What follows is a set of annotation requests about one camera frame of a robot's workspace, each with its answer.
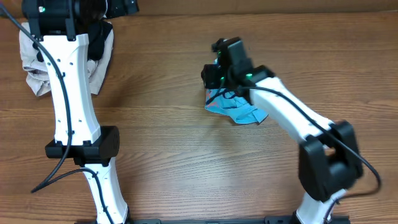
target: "light blue fabric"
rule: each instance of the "light blue fabric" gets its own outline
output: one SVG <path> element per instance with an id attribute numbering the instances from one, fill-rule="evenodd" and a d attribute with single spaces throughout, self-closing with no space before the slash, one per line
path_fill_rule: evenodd
<path id="1" fill-rule="evenodd" d="M 206 90 L 206 101 L 217 93 L 217 90 Z M 225 93 L 225 98 L 221 95 L 214 99 L 205 109 L 218 114 L 231 117 L 237 124 L 261 123 L 267 118 L 268 114 L 255 106 L 250 105 L 243 97 L 226 99 L 233 93 Z"/>

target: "wooden surface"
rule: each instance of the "wooden surface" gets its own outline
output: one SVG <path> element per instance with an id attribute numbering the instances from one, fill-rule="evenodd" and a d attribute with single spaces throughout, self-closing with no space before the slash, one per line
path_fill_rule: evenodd
<path id="1" fill-rule="evenodd" d="M 23 17 L 22 0 L 4 0 Z M 377 12 L 398 10 L 397 0 L 138 0 L 137 16 L 246 13 Z"/>
<path id="2" fill-rule="evenodd" d="M 261 218 L 300 205 L 297 144 L 285 131 L 271 119 L 237 126 L 203 108 L 210 45 L 240 36 L 254 63 L 273 69 L 307 105 L 352 123 L 362 155 L 382 175 L 381 193 L 344 201 L 336 212 L 353 223 L 397 223 L 397 21 L 396 13 L 113 20 L 113 59 L 93 101 L 100 124 L 120 129 L 116 163 L 132 216 Z M 52 100 L 27 86 L 16 28 L 6 20 L 0 27 L 0 223 L 95 219 L 81 174 L 29 193 L 57 163 L 44 153 Z M 68 160 L 60 173 L 75 168 Z M 351 192 L 375 184 L 366 170 Z"/>

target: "folded cloth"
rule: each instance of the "folded cloth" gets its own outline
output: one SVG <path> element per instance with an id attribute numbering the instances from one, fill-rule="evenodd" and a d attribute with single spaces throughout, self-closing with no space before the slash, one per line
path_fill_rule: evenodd
<path id="1" fill-rule="evenodd" d="M 23 22 L 22 26 L 30 31 L 29 23 Z M 92 94 L 100 92 L 102 83 L 105 79 L 106 68 L 108 67 L 111 53 L 113 50 L 113 29 L 105 40 L 104 51 L 101 59 L 94 61 L 89 59 L 87 61 L 87 75 L 90 82 L 90 91 Z M 44 62 L 40 62 L 39 56 L 41 54 L 33 46 L 31 41 L 22 31 L 19 32 L 19 47 L 21 51 L 22 68 L 27 71 L 26 82 L 36 96 L 41 96 L 51 90 L 50 79 L 47 73 L 47 67 Z"/>
<path id="2" fill-rule="evenodd" d="M 206 101 L 216 95 L 217 90 L 206 91 Z M 243 97 L 234 97 L 233 93 L 225 93 L 224 96 L 216 97 L 213 102 L 205 106 L 205 109 L 218 114 L 231 117 L 237 124 L 261 123 L 268 114 L 255 106 L 250 105 Z"/>

